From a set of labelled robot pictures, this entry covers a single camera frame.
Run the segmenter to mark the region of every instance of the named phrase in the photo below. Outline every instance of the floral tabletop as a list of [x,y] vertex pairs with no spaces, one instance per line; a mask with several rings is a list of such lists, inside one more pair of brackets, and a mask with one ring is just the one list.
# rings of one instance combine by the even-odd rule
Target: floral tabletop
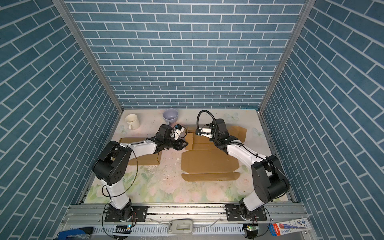
[[[177,123],[183,126],[194,126],[200,110],[178,109]],[[163,110],[125,110],[113,140],[122,137],[153,136],[160,124],[163,124]],[[247,128],[246,146],[264,155],[271,155],[261,124],[255,110],[212,109],[215,118],[223,118],[227,125]],[[138,115],[141,126],[138,130],[127,130],[124,119],[128,114]],[[209,115],[200,118],[200,125],[211,122]],[[250,169],[239,162],[236,172],[240,177],[235,181],[187,182],[181,174],[181,154],[186,150],[169,149],[162,152],[160,165],[139,166],[137,178],[127,191],[135,203],[170,203],[170,202],[237,202],[253,190]],[[123,177],[123,184],[129,187],[136,174],[137,166],[128,166]],[[95,178],[84,203],[107,203],[109,198],[101,193],[102,184]]]

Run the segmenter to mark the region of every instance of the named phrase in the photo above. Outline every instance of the black mounting plate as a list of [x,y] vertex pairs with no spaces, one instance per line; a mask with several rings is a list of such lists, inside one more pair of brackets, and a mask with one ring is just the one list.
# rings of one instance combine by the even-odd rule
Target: black mounting plate
[[[109,207],[105,210],[108,210],[108,213],[105,216],[104,222],[121,222],[119,216],[110,211]],[[136,222],[145,222],[148,206],[132,206],[132,211],[136,213]]]
[[[228,222],[237,222],[237,221],[248,221],[241,217],[241,213],[239,211],[239,205],[231,204],[232,210],[229,208],[227,210],[227,221]],[[257,221],[266,221],[266,214],[264,207],[259,207],[255,210],[255,216]]]

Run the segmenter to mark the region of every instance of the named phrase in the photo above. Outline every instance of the closed cardboard box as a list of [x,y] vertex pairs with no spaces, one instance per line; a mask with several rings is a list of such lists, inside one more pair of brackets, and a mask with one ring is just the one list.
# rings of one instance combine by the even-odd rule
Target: closed cardboard box
[[[145,140],[145,137],[124,137],[120,139],[120,143],[133,143]],[[139,165],[159,165],[161,160],[161,151],[155,154],[147,154],[137,157]],[[128,165],[136,165],[136,159],[129,160]]]
[[[228,132],[245,141],[247,129],[232,126]],[[219,150],[208,137],[195,135],[195,130],[190,129],[185,141],[188,142],[185,147],[188,151],[181,155],[181,170],[187,172],[181,174],[185,181],[228,181],[240,177],[239,172],[233,172],[239,168],[238,159]]]

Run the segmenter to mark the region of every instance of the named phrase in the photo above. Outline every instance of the cream mug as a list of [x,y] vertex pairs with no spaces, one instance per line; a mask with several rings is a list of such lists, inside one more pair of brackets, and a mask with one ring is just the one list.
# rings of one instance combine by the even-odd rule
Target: cream mug
[[125,121],[128,123],[129,130],[136,130],[140,127],[139,118],[136,114],[126,116]]

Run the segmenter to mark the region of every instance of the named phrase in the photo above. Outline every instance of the brick wallpaper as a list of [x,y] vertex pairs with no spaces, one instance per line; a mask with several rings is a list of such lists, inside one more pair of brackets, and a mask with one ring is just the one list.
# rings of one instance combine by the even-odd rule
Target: brick wallpaper
[[265,109],[319,239],[384,239],[383,13],[317,0]]
[[68,0],[125,108],[257,108],[304,0]]
[[117,118],[51,0],[0,0],[0,239],[52,239]]

